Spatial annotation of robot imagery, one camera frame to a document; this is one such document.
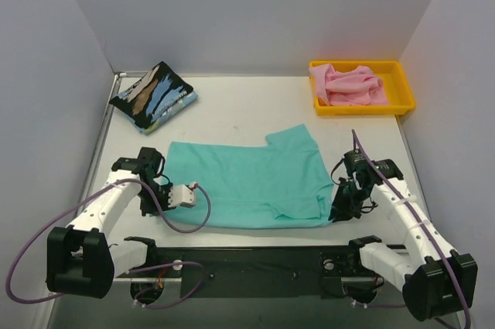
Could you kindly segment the teal t shirt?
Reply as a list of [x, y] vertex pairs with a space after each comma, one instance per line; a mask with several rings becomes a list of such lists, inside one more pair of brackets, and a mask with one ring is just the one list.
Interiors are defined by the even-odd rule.
[[305, 125], [266, 136], [265, 146], [172, 142], [165, 175], [197, 182], [208, 194], [169, 218], [216, 228], [276, 229], [327, 226], [333, 182]]

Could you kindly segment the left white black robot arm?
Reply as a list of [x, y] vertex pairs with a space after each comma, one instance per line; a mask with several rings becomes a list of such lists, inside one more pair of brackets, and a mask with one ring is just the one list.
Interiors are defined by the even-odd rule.
[[151, 276], [159, 267], [155, 241], [126, 237], [113, 245], [108, 236], [135, 197], [145, 209], [168, 202], [168, 189], [156, 183], [165, 162], [153, 148], [143, 147], [137, 158], [120, 158], [111, 167], [105, 186], [88, 198], [88, 205], [65, 228], [55, 227], [47, 238], [46, 285], [53, 293], [104, 297], [114, 278], [134, 269]]

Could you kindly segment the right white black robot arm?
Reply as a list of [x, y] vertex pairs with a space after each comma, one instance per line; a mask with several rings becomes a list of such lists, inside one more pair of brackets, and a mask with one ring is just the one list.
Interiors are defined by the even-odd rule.
[[469, 309], [473, 304], [478, 266], [459, 253], [436, 230], [418, 206], [403, 173], [391, 159], [369, 161], [359, 149], [343, 155], [346, 177], [337, 184], [329, 220], [360, 218], [364, 202], [381, 208], [401, 238], [407, 256], [378, 237], [350, 241], [345, 264], [354, 274], [377, 273], [401, 291], [406, 308], [419, 321]]

